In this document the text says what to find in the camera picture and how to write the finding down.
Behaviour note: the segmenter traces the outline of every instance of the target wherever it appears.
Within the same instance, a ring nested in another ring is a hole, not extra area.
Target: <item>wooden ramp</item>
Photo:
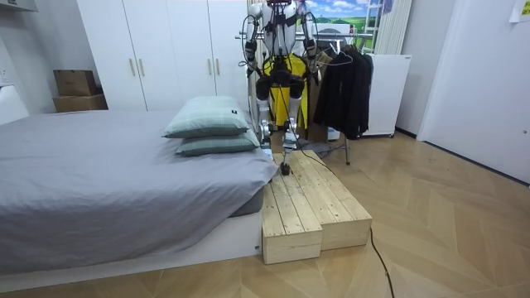
[[[263,259],[266,264],[319,257],[321,250],[364,245],[372,218],[313,151],[291,154],[289,176],[265,187]],[[282,154],[274,155],[279,165]]]

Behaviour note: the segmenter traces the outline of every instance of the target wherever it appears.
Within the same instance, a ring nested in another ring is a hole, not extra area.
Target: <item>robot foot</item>
[[[291,174],[291,167],[288,164],[282,162],[280,165],[280,171],[282,171],[282,175],[289,175]]]

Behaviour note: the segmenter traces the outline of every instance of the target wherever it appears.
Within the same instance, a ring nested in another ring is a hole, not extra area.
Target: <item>white cabinet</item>
[[[78,0],[110,109],[179,109],[187,99],[248,100],[246,0]]]
[[[79,0],[78,4],[108,108],[145,111],[146,102],[122,2]]]
[[[369,130],[363,135],[393,135],[412,57],[410,55],[371,56],[373,76]]]
[[[245,68],[234,67],[243,58],[241,41],[234,39],[247,16],[246,0],[208,1],[210,28],[215,61],[217,94],[231,96],[247,106],[248,87]]]
[[[147,109],[179,108],[180,81],[166,3],[123,0],[123,6]]]
[[[210,19],[206,1],[168,1],[172,50],[179,82],[188,88],[182,96],[215,95],[214,57],[210,41]]]

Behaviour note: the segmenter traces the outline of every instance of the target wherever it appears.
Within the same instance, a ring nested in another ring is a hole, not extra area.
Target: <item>robot leg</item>
[[[296,134],[296,125],[298,120],[298,111],[300,110],[301,95],[304,91],[304,79],[293,75],[291,77],[291,88],[289,90],[289,107],[288,115],[289,119],[285,124],[285,137],[283,138],[283,163],[280,165],[282,175],[289,175],[291,173],[291,167],[289,166],[289,158],[291,152],[296,150],[296,143],[298,141],[298,135]]]
[[[269,123],[269,100],[271,80],[269,77],[262,77],[256,82],[256,98],[258,103],[258,139],[261,144],[261,148],[272,156],[271,150],[271,134],[272,124]]]

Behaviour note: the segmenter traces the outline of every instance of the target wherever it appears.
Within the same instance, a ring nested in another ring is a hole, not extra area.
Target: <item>humanoid robot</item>
[[[248,9],[247,42],[244,55],[248,65],[248,75],[256,71],[259,79],[256,83],[256,97],[258,101],[258,126],[259,139],[262,148],[270,148],[272,125],[269,123],[269,101],[271,87],[289,87],[289,104],[287,117],[284,124],[285,137],[283,138],[284,158],[280,165],[282,175],[289,175],[289,156],[296,149],[298,135],[296,135],[296,120],[300,109],[304,79],[293,75],[287,67],[290,63],[289,55],[296,42],[296,22],[301,20],[302,29],[306,39],[303,41],[307,53],[309,66],[315,65],[316,41],[313,38],[313,15],[309,12],[305,0],[267,0],[256,3]],[[259,20],[263,20],[263,42],[269,53],[272,69],[270,75],[265,75],[256,61],[257,34]]]

